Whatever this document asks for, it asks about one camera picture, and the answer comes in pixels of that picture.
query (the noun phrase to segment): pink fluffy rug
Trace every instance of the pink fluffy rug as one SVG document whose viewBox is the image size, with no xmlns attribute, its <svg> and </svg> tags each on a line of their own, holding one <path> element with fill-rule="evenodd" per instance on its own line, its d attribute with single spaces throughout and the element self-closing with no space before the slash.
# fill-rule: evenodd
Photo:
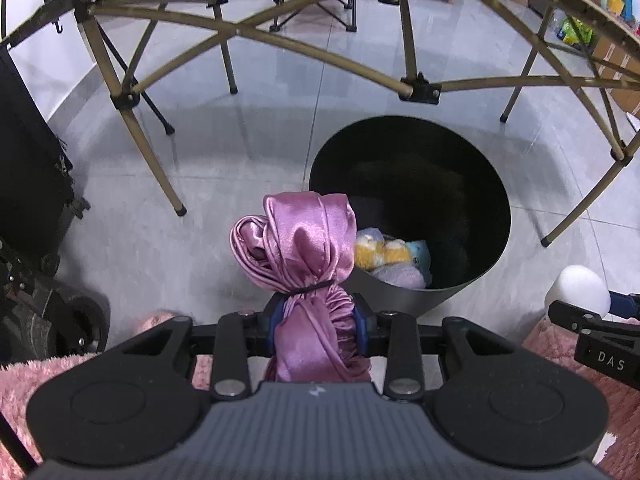
<svg viewBox="0 0 640 480">
<path fill-rule="evenodd" d="M 136 331 L 144 332 L 149 328 L 171 319 L 176 314 L 171 312 L 159 312 L 147 319 Z M 30 361 L 27 364 L 11 365 L 0 369 L 0 411 L 18 435 L 27 450 L 38 463 L 42 461 L 35 447 L 31 433 L 27 429 L 26 410 L 27 403 L 38 387 L 55 377 L 73 368 L 80 363 L 94 357 L 95 354 L 84 356 L 71 356 L 65 358 L 53 358 L 46 361 Z M 191 383 L 201 390 L 209 389 L 209 375 L 212 358 L 199 356 Z M 0 480 L 19 480 L 23 478 L 22 470 L 14 462 L 14 459 L 0 445 Z"/>
<path fill-rule="evenodd" d="M 607 397 L 612 444 L 598 466 L 616 480 L 640 479 L 640 392 L 574 361 L 577 336 L 544 317 L 523 346 L 591 381 Z"/>
</svg>

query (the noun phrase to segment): black hair tie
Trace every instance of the black hair tie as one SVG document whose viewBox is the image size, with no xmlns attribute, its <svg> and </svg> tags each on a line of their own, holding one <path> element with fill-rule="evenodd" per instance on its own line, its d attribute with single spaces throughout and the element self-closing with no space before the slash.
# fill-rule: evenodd
<svg viewBox="0 0 640 480">
<path fill-rule="evenodd" d="M 313 285 L 304 286 L 302 288 L 294 288 L 289 292 L 283 292 L 283 296 L 286 298 L 290 298 L 291 296 L 295 296 L 297 294 L 306 294 L 307 292 L 312 292 L 313 290 L 318 290 L 319 288 L 329 288 L 335 283 L 335 280 L 326 280 L 325 282 L 314 283 Z"/>
</svg>

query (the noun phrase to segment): pink satin fabric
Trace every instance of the pink satin fabric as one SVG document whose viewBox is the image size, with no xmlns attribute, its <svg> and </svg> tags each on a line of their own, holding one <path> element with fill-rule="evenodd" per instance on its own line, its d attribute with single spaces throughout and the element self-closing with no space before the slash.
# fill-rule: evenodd
<svg viewBox="0 0 640 480">
<path fill-rule="evenodd" d="M 249 279 L 282 293 L 335 280 L 286 301 L 265 380 L 370 381 L 369 360 L 357 355 L 353 301 L 337 285 L 353 270 L 356 219 L 346 195 L 284 192 L 263 205 L 266 216 L 245 216 L 230 235 Z"/>
</svg>

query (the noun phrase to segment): gray tile floor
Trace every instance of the gray tile floor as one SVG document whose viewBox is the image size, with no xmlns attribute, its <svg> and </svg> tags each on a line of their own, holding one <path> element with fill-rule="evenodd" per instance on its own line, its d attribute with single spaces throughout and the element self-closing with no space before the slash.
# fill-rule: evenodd
<svg viewBox="0 0 640 480">
<path fill-rule="evenodd" d="M 237 20 L 270 3 L 232 0 L 223 10 L 226 18 Z M 540 19 L 532 12 L 513 9 L 537 28 Z M 513 75 L 529 53 L 522 38 L 475 0 L 412 0 L 412 12 L 418 66 L 429 78 Z M 127 57 L 144 25 L 106 23 Z M 307 9 L 283 33 L 396 77 L 404 73 L 397 7 L 358 0 L 356 34 Z M 160 25 L 140 75 L 206 36 Z M 640 290 L 640 162 L 626 168 L 588 215 L 551 247 L 540 246 L 540 237 L 611 164 L 604 137 L 569 90 L 526 89 L 508 123 L 500 124 L 510 89 L 445 94 L 437 107 L 415 105 L 356 76 L 270 46 L 235 38 L 230 49 L 237 95 L 228 94 L 218 50 L 149 90 L 176 127 L 174 137 L 164 135 L 144 104 L 136 111 L 188 208 L 184 218 L 175 215 L 150 176 L 105 88 L 62 132 L 78 185 L 93 207 L 82 221 L 73 222 L 65 238 L 60 277 L 108 301 L 111 344 L 160 308 L 198 322 L 260 308 L 268 293 L 245 278 L 228 248 L 235 220 L 260 213 L 266 193 L 303 189 L 328 137 L 377 114 L 419 116 L 462 134 L 496 167 L 512 206 L 511 238 L 499 263 L 423 322 L 455 314 L 523 338 L 540 316 L 547 289 L 568 264 L 591 267 L 621 292 Z M 588 74 L 581 60 L 569 62 L 575 73 Z M 534 72 L 552 70 L 538 60 Z M 617 114 L 628 140 L 632 131 L 619 109 Z"/>
</svg>

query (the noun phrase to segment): metal screw head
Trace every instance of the metal screw head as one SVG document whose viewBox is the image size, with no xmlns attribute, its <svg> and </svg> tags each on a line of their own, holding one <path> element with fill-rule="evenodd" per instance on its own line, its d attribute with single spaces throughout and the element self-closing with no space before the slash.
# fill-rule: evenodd
<svg viewBox="0 0 640 480">
<path fill-rule="evenodd" d="M 420 383 L 415 379 L 394 379 L 389 383 L 389 389 L 396 395 L 413 395 L 420 391 Z"/>
<path fill-rule="evenodd" d="M 237 379 L 225 379 L 223 381 L 218 381 L 213 389 L 217 394 L 222 395 L 224 397 L 235 397 L 244 392 L 246 385 L 242 381 L 238 381 Z"/>
</svg>

